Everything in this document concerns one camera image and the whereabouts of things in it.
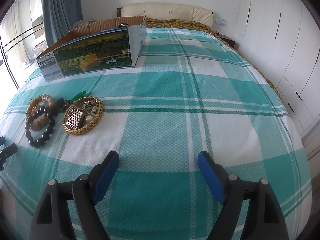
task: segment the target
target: plaid bedspread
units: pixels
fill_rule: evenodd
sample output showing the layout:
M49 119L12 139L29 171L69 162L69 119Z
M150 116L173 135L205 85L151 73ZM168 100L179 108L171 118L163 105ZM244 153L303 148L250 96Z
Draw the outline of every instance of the plaid bedspread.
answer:
M67 134L63 114L44 147L24 136L31 98L71 99L87 91L103 101L98 125ZM34 137L43 131L33 132ZM26 239L48 180L76 179L110 150L119 169L97 213L111 239L206 239L221 210L197 166L207 150L241 179L267 178L281 204L290 239L311 207L308 162L280 99L250 64L211 35L153 28L134 68L84 73L46 83L36 70L0 121L5 146L18 144L0 172L2 212L18 239ZM245 222L245 201L233 239ZM76 235L84 240L73 202Z

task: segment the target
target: curtain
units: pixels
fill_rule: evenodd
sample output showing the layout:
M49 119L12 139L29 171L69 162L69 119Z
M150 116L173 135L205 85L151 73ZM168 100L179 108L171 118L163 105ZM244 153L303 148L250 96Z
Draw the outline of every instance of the curtain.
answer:
M83 19L81 0L42 0L44 34L48 47Z
M12 4L9 11L7 12L7 14L1 22L2 30L5 34L2 44L3 46L22 33L20 26L20 17L18 14L18 3L19 2L16 1ZM16 38L14 41L9 43L8 46L4 48L4 51L16 44L18 41L21 41L21 39L22 36ZM26 50L23 46L23 42L19 42L18 44L16 44L12 49L8 51L7 55L8 59L14 59L17 65L21 65L21 63L29 60Z

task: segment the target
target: headboard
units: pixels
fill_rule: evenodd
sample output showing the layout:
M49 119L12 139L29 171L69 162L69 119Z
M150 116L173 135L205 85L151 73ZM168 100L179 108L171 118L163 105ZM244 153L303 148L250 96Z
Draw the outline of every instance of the headboard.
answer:
M175 3L132 3L117 8L118 17L146 15L158 20L180 19L203 23L210 28L213 24L213 11L198 6Z

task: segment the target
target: wooden nightstand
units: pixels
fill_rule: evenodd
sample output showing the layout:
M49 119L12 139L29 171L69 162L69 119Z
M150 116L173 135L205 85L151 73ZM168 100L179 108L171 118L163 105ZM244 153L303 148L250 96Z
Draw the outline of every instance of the wooden nightstand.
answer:
M220 37L222 40L224 40L226 43L228 43L228 44L231 46L231 48L234 49L235 44L236 44L236 42L235 42L234 40L230 39L228 36L223 35L223 34L219 34L219 37Z

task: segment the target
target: brown patterned bedding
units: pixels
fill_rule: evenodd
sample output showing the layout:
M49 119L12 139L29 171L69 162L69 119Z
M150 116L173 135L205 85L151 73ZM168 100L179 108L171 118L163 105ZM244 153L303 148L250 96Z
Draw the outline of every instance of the brown patterned bedding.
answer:
M228 43L223 41L212 29L210 29L207 25L200 23L200 22L194 22L194 21L185 21L185 20L179 20L179 19L173 19L173 20L157 20L157 19L151 19L146 18L147 27L148 28L177 28L177 29L187 29L187 30L195 30L195 31L202 31L211 34L215 38L222 41L224 44L230 47ZM241 55L237 50L233 49L236 53L238 53L241 57L245 59L243 55ZM267 81L269 86L276 92L276 94L280 98L280 94L276 87L273 85L273 83L268 80L260 71L257 69L254 65L252 65L260 74L263 76L263 78Z

